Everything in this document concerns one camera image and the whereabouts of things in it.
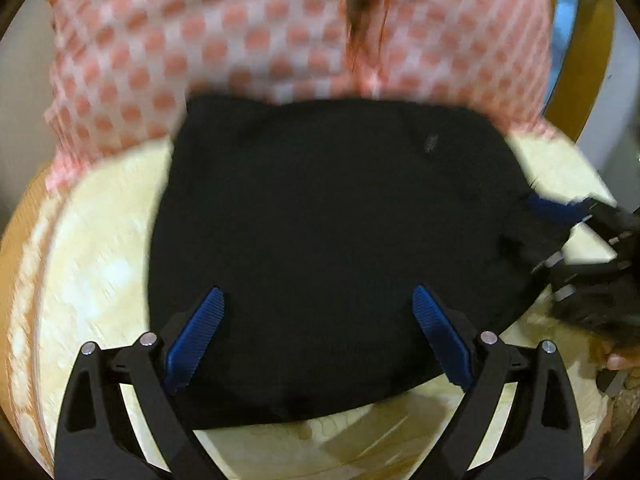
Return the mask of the person right hand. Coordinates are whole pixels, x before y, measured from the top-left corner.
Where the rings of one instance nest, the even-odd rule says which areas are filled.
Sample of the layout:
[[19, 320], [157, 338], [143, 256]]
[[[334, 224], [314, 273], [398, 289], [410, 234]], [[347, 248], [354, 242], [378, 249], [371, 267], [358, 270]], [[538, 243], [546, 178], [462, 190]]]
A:
[[640, 349], [638, 346], [623, 347], [613, 341], [593, 339], [590, 341], [590, 360], [608, 370], [632, 370], [639, 375]]

